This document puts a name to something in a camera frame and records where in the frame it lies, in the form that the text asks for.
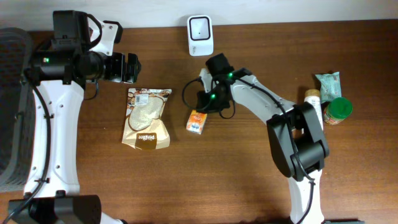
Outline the orange tissue pack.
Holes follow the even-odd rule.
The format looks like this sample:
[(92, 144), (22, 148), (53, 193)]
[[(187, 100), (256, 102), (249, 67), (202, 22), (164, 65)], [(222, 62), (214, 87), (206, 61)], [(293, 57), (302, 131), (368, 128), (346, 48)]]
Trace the orange tissue pack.
[(202, 134), (207, 116), (205, 113), (192, 110), (187, 121), (186, 130), (195, 134)]

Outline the tan bread bag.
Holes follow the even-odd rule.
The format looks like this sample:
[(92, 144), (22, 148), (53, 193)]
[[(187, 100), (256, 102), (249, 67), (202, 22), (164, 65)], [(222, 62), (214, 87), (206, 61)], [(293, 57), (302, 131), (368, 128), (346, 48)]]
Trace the tan bread bag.
[(130, 88), (122, 143), (139, 150), (170, 146), (170, 135), (162, 121), (171, 89)]

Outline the white cream tube gold cap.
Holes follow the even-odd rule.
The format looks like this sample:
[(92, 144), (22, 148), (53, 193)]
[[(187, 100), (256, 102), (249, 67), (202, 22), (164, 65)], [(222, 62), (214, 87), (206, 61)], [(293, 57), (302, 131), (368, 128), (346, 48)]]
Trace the white cream tube gold cap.
[(322, 108), (320, 101), (320, 91), (316, 89), (310, 89), (305, 92), (304, 102), (310, 103), (317, 114), (321, 128), (323, 129), (323, 118), (322, 118)]

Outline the teal snack packet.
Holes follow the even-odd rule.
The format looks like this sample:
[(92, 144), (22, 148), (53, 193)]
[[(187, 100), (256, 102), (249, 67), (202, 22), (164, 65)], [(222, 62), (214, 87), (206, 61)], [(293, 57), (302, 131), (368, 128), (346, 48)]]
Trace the teal snack packet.
[(321, 103), (333, 101), (335, 98), (342, 97), (340, 73), (327, 73), (315, 75), (321, 84), (320, 99)]

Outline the green lid jar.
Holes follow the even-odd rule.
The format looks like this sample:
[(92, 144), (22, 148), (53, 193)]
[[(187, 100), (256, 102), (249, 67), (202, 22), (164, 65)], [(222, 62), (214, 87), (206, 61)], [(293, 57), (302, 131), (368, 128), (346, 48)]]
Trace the green lid jar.
[(350, 100), (339, 97), (331, 101), (323, 111), (323, 120), (326, 124), (336, 125), (341, 123), (353, 112)]

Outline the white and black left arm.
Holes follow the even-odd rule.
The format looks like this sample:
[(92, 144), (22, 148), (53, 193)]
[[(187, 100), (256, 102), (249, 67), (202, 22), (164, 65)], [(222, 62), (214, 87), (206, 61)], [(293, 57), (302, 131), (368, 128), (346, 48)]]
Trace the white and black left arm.
[(134, 83), (135, 54), (113, 50), (116, 21), (54, 11), (53, 35), (34, 45), (18, 28), (1, 30), (1, 190), (16, 223), (115, 223), (97, 195), (81, 195), (76, 168), (78, 117), (89, 83)]

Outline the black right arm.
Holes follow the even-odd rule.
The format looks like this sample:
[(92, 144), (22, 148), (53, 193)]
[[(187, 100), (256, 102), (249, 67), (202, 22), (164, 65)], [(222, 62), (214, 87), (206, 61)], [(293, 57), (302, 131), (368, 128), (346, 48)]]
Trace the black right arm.
[(243, 105), (267, 127), (271, 156), (287, 178), (291, 223), (324, 223), (320, 177), (329, 155), (323, 128), (313, 105), (281, 98), (262, 85), (248, 69), (234, 69), (224, 54), (209, 58), (200, 72), (201, 113), (221, 113)]

